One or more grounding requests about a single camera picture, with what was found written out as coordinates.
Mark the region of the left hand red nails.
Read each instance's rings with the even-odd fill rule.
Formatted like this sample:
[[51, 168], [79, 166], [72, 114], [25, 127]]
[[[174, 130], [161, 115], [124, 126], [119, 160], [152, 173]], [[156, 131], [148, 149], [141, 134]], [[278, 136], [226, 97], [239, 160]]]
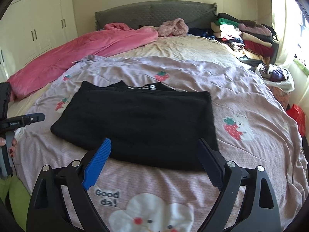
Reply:
[[[3, 147], [4, 145], [6, 145], [6, 140], [0, 137], [0, 147]], [[16, 154], [16, 146], [17, 146], [17, 140], [13, 138], [12, 145], [8, 149], [8, 154], [11, 158], [13, 158]]]

